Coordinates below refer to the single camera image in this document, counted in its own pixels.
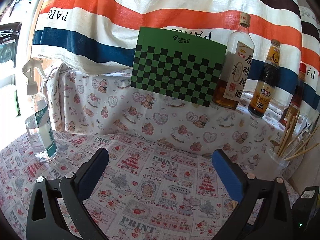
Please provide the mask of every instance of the water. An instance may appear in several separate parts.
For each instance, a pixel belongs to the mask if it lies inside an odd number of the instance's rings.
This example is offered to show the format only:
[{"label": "water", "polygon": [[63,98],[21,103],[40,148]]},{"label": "water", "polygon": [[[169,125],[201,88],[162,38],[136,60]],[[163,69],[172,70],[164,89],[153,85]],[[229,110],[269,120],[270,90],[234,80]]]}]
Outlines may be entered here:
[{"label": "water", "polygon": [[26,123],[29,142],[32,146],[33,153],[35,154],[38,161],[49,162],[49,161],[53,160],[54,157],[57,155],[58,149],[51,157],[49,157],[47,151],[45,150],[45,148],[43,146],[42,139],[39,136],[39,131],[43,135],[47,134],[48,136],[50,136],[49,135],[49,131],[51,128],[50,124],[45,123],[44,125],[42,125],[38,128],[34,115],[28,117],[25,123]]}]

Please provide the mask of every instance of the green checkerboard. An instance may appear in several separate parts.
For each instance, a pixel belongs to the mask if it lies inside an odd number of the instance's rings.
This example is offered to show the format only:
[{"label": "green checkerboard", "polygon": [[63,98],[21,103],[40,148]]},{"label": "green checkerboard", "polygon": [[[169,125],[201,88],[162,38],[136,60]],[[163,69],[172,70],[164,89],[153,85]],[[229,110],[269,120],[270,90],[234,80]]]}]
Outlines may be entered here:
[{"label": "green checkerboard", "polygon": [[197,36],[141,27],[131,86],[209,106],[225,51]]}]

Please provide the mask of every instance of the checkerboard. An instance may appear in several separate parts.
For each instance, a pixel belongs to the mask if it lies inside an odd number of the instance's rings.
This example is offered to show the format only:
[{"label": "checkerboard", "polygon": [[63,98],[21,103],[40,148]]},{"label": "checkerboard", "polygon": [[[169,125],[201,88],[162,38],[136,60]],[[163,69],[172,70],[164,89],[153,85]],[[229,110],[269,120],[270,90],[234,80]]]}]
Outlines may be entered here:
[{"label": "checkerboard", "polygon": [[199,53],[193,55],[178,47],[168,49],[167,46],[140,45],[138,39],[131,87],[209,106],[222,64],[215,62],[213,65],[211,58]]}]

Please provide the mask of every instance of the blue gripper pad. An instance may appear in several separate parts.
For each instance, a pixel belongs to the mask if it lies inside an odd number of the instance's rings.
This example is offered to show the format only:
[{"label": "blue gripper pad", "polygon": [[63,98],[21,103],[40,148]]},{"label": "blue gripper pad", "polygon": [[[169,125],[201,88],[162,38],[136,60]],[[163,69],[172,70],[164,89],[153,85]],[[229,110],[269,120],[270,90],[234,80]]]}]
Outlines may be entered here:
[{"label": "blue gripper pad", "polygon": [[213,152],[212,165],[230,197],[240,203],[244,196],[244,185],[246,183],[244,172],[237,164],[232,163],[221,149]]},{"label": "blue gripper pad", "polygon": [[79,174],[78,172],[76,173],[77,178],[75,182],[78,184],[77,197],[80,201],[90,197],[108,163],[108,151],[104,148],[99,148],[89,162],[85,164],[84,169],[86,168],[86,170],[79,171]]}]

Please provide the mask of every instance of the printed tablecloth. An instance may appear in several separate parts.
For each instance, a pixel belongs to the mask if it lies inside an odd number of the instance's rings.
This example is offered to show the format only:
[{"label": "printed tablecloth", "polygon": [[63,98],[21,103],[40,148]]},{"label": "printed tablecloth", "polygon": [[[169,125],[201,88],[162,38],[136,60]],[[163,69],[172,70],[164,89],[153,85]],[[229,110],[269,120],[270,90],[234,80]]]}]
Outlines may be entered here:
[{"label": "printed tablecloth", "polygon": [[[49,163],[36,160],[26,134],[0,152],[0,208],[22,239],[36,178],[58,179],[75,172],[99,147],[108,150],[109,164],[84,205],[110,239],[210,240],[233,211],[210,159],[124,133],[55,131],[54,136],[58,154]],[[285,185],[293,205],[298,194]],[[79,236],[63,201],[58,201],[68,228]]]},{"label": "printed tablecloth", "polygon": [[[236,163],[254,168],[270,140],[280,142],[284,126],[268,109],[260,119],[242,97],[236,110],[211,103],[199,106],[130,87],[132,70],[92,76],[62,66],[48,69],[43,92],[49,100],[53,129],[76,134],[125,132],[195,154],[222,148]],[[289,179],[303,156],[283,176]]]}]

